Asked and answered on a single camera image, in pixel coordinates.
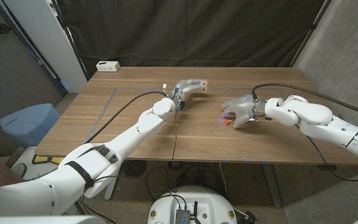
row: black strap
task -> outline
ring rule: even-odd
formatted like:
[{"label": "black strap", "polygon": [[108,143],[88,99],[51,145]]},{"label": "black strap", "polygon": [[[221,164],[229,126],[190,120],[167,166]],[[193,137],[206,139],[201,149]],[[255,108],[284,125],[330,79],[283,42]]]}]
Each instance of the black strap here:
[{"label": "black strap", "polygon": [[82,178],[84,178],[85,180],[84,192],[88,188],[93,187],[93,179],[91,178],[90,174],[87,171],[85,171],[84,168],[82,168],[82,166],[80,166],[78,163],[74,161],[67,162],[66,165],[69,165],[72,168],[74,168],[74,170],[76,170],[82,176]]}]

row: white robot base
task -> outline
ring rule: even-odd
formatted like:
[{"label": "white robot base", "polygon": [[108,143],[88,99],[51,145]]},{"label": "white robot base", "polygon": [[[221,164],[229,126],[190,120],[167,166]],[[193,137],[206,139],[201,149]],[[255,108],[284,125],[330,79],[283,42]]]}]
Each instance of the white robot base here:
[{"label": "white robot base", "polygon": [[176,193],[167,192],[157,199],[150,208],[147,223],[232,224],[237,223],[237,219],[233,206],[222,195],[206,187],[189,185],[178,187]]}]

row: orange object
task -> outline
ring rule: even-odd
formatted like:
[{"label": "orange object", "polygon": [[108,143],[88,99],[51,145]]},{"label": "orange object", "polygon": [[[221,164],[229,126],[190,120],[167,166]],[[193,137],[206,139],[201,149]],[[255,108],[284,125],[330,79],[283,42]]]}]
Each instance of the orange object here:
[{"label": "orange object", "polygon": [[233,122],[232,120],[229,120],[229,119],[225,119],[224,120],[224,124],[225,125],[229,125],[231,122]]}]

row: white power strip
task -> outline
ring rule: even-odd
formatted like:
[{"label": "white power strip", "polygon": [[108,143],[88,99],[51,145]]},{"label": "white power strip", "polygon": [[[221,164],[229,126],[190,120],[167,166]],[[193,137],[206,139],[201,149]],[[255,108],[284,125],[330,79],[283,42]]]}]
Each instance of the white power strip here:
[{"label": "white power strip", "polygon": [[119,69],[119,62],[100,61],[96,68],[99,72],[116,72]]}]

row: gray wall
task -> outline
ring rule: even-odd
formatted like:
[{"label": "gray wall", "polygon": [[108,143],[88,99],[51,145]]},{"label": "gray wall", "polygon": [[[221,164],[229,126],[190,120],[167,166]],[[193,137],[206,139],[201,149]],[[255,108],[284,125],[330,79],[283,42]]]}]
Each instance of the gray wall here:
[{"label": "gray wall", "polygon": [[[295,67],[325,95],[358,107],[358,0],[333,0]],[[358,125],[358,112],[334,105]]]}]

